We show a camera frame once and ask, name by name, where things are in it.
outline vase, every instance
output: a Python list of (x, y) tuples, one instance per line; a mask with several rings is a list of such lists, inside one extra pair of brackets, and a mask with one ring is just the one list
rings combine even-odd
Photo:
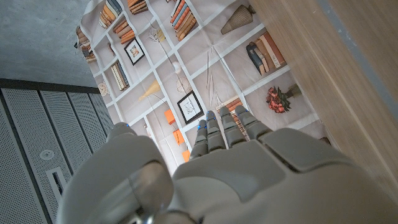
[(254, 13), (256, 12), (252, 6), (246, 7), (244, 5), (240, 5), (223, 26), (221, 33), (224, 35), (232, 30), (253, 22), (252, 14)]
[(285, 93), (287, 98), (290, 97), (297, 97), (301, 95), (301, 90), (299, 88), (299, 86), (297, 84), (294, 84), (292, 86), (289, 87), (289, 90)]

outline framed picture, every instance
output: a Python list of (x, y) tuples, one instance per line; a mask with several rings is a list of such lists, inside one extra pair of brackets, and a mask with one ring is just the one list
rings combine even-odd
[(193, 91), (184, 96), (177, 104), (184, 117), (185, 124), (191, 123), (204, 114), (198, 98)]
[(125, 46), (124, 51), (129, 56), (132, 65), (135, 65), (144, 56), (144, 51), (135, 38)]

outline stack of books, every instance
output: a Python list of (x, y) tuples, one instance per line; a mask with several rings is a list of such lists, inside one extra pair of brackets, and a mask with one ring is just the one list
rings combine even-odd
[(112, 67), (111, 67), (114, 79), (116, 80), (116, 83), (118, 84), (119, 90), (123, 91), (128, 88), (129, 82), (127, 81), (126, 74), (124, 74), (124, 71), (122, 69), (122, 66), (120, 65), (119, 62), (116, 62)]
[(185, 0), (177, 1), (172, 11), (171, 18), (170, 22), (177, 33), (176, 36), (179, 41), (184, 39), (197, 23), (195, 16), (193, 16)]
[(104, 9), (100, 12), (99, 24), (107, 29), (120, 13), (122, 13), (122, 8), (117, 0), (105, 0)]
[(118, 35), (118, 37), (121, 39), (120, 43), (125, 44), (129, 40), (133, 39), (136, 37), (134, 34), (134, 31), (131, 29), (129, 24), (127, 23), (127, 20), (124, 19), (121, 21), (118, 25), (116, 25), (113, 28), (113, 32)]
[(147, 3), (145, 0), (127, 0), (127, 4), (129, 6), (129, 10), (133, 15), (136, 15), (140, 12), (145, 12), (148, 10)]
[(285, 59), (268, 32), (246, 46), (248, 55), (261, 75), (281, 67)]
[(76, 28), (76, 35), (79, 38), (79, 47), (81, 48), (81, 51), (83, 52), (83, 55), (86, 59), (87, 62), (92, 62), (95, 59), (93, 50), (91, 49), (90, 46), (90, 41), (86, 37), (84, 33), (82, 33), (80, 26)]

